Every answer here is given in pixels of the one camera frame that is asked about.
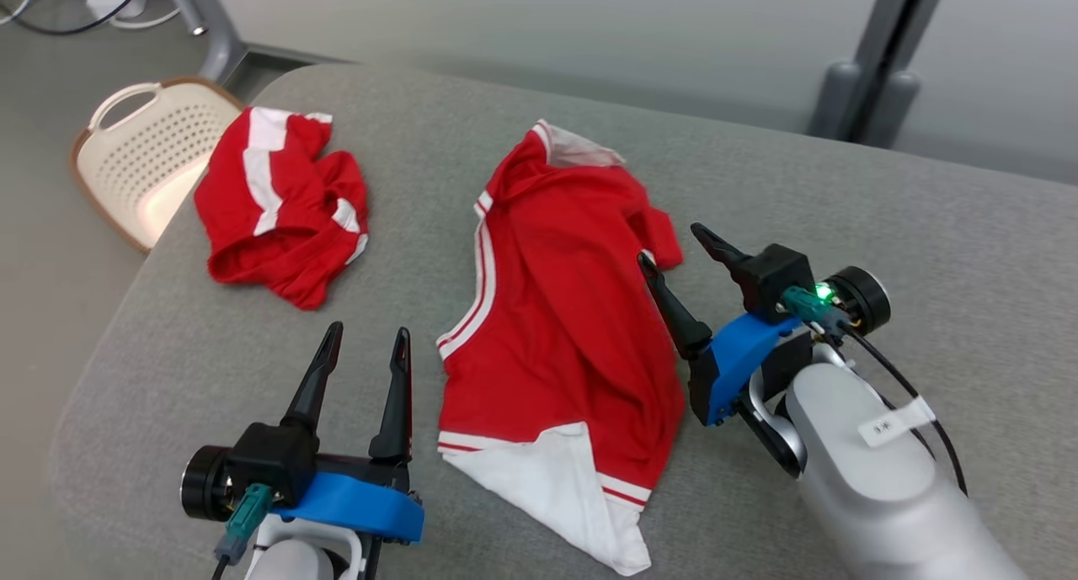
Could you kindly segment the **grey metal floor rail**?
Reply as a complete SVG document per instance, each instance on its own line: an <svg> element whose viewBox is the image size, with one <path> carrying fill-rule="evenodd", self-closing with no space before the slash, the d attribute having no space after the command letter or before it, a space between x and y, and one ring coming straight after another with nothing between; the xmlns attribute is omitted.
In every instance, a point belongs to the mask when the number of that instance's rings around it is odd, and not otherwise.
<svg viewBox="0 0 1078 580"><path fill-rule="evenodd" d="M289 49L274 47L270 45L247 44L246 60L253 60L258 65L270 65L276 69L298 69L310 65L354 65L354 60L332 58L310 53L302 53Z"/></svg>

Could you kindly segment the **cream perforated laundry basket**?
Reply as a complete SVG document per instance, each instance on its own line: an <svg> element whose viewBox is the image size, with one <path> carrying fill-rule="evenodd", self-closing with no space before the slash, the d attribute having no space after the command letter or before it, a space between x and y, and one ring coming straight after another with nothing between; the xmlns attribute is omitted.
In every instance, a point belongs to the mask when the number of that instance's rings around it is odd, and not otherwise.
<svg viewBox="0 0 1078 580"><path fill-rule="evenodd" d="M105 222L150 253L245 108L203 77L119 89L77 136L71 176Z"/></svg>

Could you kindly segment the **red shorts with white stripe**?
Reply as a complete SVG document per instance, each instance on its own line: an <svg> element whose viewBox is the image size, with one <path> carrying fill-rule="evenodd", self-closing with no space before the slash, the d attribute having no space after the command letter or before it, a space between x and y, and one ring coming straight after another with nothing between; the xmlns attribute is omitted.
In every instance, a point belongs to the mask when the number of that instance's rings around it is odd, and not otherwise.
<svg viewBox="0 0 1078 580"><path fill-rule="evenodd" d="M370 239L357 158L328 150L334 119L243 109L223 132L193 201L211 246L205 266L224 285L261 285L303 310Z"/></svg>

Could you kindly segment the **grey metal partition post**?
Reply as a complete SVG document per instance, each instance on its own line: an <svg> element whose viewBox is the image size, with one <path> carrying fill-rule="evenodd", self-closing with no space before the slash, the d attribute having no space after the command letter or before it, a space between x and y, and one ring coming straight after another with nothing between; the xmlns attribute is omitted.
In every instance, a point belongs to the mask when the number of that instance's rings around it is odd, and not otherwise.
<svg viewBox="0 0 1078 580"><path fill-rule="evenodd" d="M912 61L941 0L875 0L854 57L825 70L808 136L889 149L921 89Z"/></svg>

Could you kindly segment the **red number 23 jersey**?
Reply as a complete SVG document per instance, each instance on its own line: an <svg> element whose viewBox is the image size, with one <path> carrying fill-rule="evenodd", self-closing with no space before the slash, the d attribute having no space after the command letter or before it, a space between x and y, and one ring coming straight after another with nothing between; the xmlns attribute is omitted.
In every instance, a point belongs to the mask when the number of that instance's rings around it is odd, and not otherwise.
<svg viewBox="0 0 1078 580"><path fill-rule="evenodd" d="M475 299L436 348L443 460L631 577L685 417L644 284L685 261L671 216L612 149L539 120L473 206Z"/></svg>

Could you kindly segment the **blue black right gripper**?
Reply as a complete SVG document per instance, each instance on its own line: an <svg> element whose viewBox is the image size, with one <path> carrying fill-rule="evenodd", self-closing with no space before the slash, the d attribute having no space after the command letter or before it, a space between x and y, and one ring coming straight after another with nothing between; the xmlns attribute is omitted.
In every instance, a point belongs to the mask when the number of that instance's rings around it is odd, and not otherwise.
<svg viewBox="0 0 1078 580"><path fill-rule="evenodd" d="M719 237L703 223L690 225L693 237L713 261L722 264L732 281L740 286L743 307L757 307L755 278L744 266L752 256L744 254L731 243ZM771 351L792 336L808 334L808 328L790 318L778 324L769 324L744 314L711 335L711 328L700 322L678 296L671 292L665 277L650 253L637 256L649 293L654 301L663 323L671 334L679 357L689 368L688 393L691 412L704 426L721 425L735 414L734 405L740 393L750 383Z"/></svg>

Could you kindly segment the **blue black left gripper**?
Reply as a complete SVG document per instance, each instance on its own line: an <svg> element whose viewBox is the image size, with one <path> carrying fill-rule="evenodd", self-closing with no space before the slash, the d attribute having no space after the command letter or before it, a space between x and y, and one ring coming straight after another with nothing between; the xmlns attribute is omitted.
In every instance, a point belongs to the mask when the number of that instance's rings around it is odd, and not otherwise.
<svg viewBox="0 0 1078 580"><path fill-rule="evenodd" d="M344 324L332 322L313 355L296 393L280 420L316 434L328 378L338 365ZM340 529L376 535L384 541L419 543L426 512L409 488L407 462L412 460L413 372L411 334L400 327L390 357L390 385L381 431L371 439L372 458L319 454L316 477L295 507L275 506L273 514L301 519Z"/></svg>

